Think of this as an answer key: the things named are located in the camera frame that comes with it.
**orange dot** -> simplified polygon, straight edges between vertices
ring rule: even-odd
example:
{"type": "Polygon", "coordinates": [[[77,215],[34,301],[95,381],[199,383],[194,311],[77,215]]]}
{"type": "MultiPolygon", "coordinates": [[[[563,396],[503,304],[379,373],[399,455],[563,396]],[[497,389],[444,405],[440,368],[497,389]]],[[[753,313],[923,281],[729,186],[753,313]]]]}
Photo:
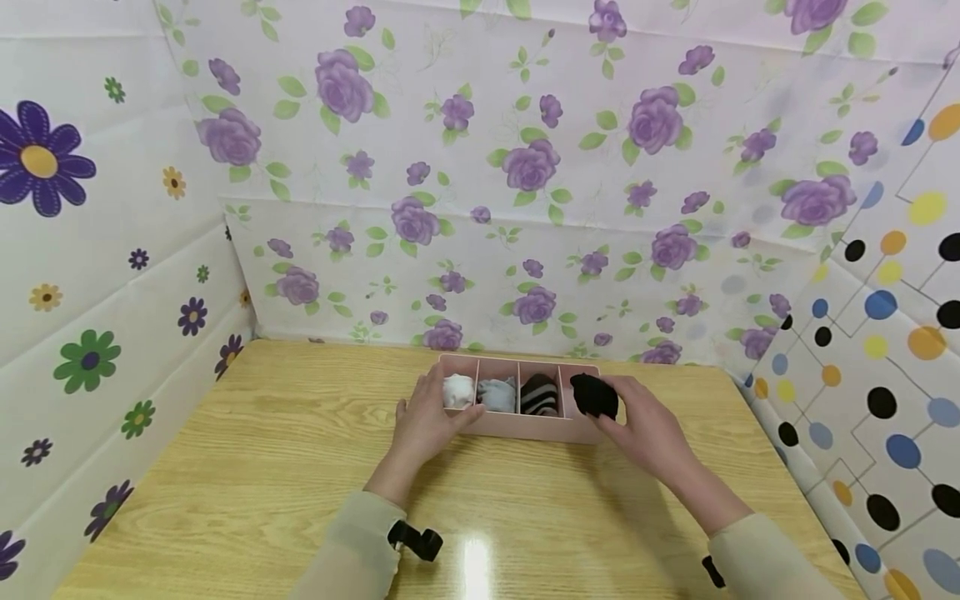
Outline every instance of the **orange dot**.
{"type": "Polygon", "coordinates": [[[894,600],[921,600],[920,591],[910,578],[900,571],[892,568],[883,576],[883,585],[887,587],[887,593],[894,597],[894,600]]]}
{"type": "Polygon", "coordinates": [[[847,484],[839,479],[833,482],[833,494],[836,495],[837,500],[840,500],[840,504],[844,506],[853,504],[853,492],[850,491],[847,484]]]}
{"type": "Polygon", "coordinates": [[[754,383],[754,390],[756,390],[756,397],[761,400],[767,399],[767,396],[770,394],[770,388],[767,387],[767,380],[763,377],[758,377],[756,383],[754,383]]]}
{"type": "Polygon", "coordinates": [[[840,385],[840,370],[835,365],[824,365],[824,370],[820,373],[824,379],[824,385],[835,388],[840,385]]]}
{"type": "Polygon", "coordinates": [[[920,360],[939,358],[947,349],[944,334],[936,327],[917,327],[906,338],[906,344],[913,355],[920,360]]]}
{"type": "Polygon", "coordinates": [[[887,256],[899,254],[904,246],[906,246],[906,234],[896,229],[887,232],[880,240],[880,251],[887,256]]]}

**floral wallpaper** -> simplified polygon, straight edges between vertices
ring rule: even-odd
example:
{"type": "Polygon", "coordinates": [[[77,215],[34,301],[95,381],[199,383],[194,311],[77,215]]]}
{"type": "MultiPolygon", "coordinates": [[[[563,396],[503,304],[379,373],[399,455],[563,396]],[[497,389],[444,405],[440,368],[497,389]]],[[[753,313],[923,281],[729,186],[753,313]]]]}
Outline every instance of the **floral wallpaper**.
{"type": "Polygon", "coordinates": [[[0,25],[3,598],[51,597],[251,338],[154,8],[95,4],[0,25]]]}

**beige sleeve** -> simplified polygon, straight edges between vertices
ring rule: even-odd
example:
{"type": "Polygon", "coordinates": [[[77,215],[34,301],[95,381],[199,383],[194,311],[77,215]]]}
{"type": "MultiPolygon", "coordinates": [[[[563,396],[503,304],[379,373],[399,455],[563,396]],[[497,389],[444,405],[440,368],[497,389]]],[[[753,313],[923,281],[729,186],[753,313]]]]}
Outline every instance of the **beige sleeve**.
{"type": "Polygon", "coordinates": [[[407,514],[370,492],[354,492],[326,530],[290,600],[383,600],[400,555],[387,534],[407,514]]]}
{"type": "Polygon", "coordinates": [[[843,600],[801,551],[764,515],[750,515],[713,536],[710,556],[737,600],[843,600]]]}

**polka dot wall panel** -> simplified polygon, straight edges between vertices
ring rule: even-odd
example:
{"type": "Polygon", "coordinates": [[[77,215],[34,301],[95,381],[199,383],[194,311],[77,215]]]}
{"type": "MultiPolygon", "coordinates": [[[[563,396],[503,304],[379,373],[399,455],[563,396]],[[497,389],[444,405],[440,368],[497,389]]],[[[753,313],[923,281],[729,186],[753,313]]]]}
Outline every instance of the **polka dot wall panel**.
{"type": "Polygon", "coordinates": [[[748,379],[871,600],[960,597],[958,130],[953,69],[748,379]]]}

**hand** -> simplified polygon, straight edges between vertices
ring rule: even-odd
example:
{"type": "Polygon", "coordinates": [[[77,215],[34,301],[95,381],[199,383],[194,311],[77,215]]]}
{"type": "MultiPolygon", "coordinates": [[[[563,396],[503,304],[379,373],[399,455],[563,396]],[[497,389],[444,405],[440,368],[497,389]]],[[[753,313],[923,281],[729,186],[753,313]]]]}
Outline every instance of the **hand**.
{"type": "Polygon", "coordinates": [[[594,422],[631,462],[667,485],[671,477],[699,464],[677,417],[650,390],[626,375],[601,378],[623,398],[627,423],[621,425],[606,415],[594,422]]]}

